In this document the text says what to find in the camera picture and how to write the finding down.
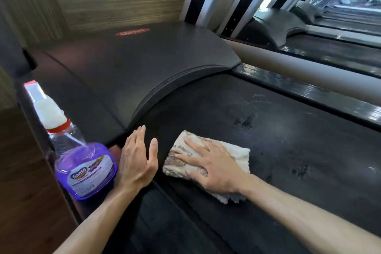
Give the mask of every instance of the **cleaning cloth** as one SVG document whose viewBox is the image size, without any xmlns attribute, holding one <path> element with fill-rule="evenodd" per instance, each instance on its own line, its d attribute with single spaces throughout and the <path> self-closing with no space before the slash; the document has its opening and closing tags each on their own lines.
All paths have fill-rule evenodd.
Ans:
<svg viewBox="0 0 381 254">
<path fill-rule="evenodd" d="M 198 137 L 195 134 L 192 134 L 187 131 L 182 131 L 179 137 L 174 142 L 173 147 L 169 151 L 168 157 L 165 159 L 164 165 L 163 165 L 163 173 L 176 177 L 176 178 L 182 178 L 182 179 L 189 179 L 186 175 L 186 170 L 197 170 L 199 171 L 203 176 L 207 176 L 208 173 L 204 168 L 193 166 L 186 164 L 182 160 L 177 159 L 174 156 L 174 153 L 184 154 L 188 156 L 193 157 L 201 157 L 195 150 L 193 150 L 190 146 L 188 146 L 184 138 L 187 137 L 193 142 L 204 146 L 201 140 L 208 140 L 212 141 L 211 139 Z M 225 143 L 224 141 L 218 141 L 220 142 L 226 150 L 229 152 L 231 157 L 236 161 L 236 163 L 240 166 L 242 170 L 244 170 L 247 173 L 250 173 L 249 170 L 249 154 L 250 150 L 246 148 L 241 148 L 240 146 L 232 145 L 229 143 Z M 227 201 L 229 199 L 233 200 L 235 203 L 238 203 L 240 200 L 244 200 L 245 198 L 240 194 L 217 194 L 217 193 L 210 193 L 212 196 L 219 199 L 222 203 L 227 204 Z"/>
</svg>

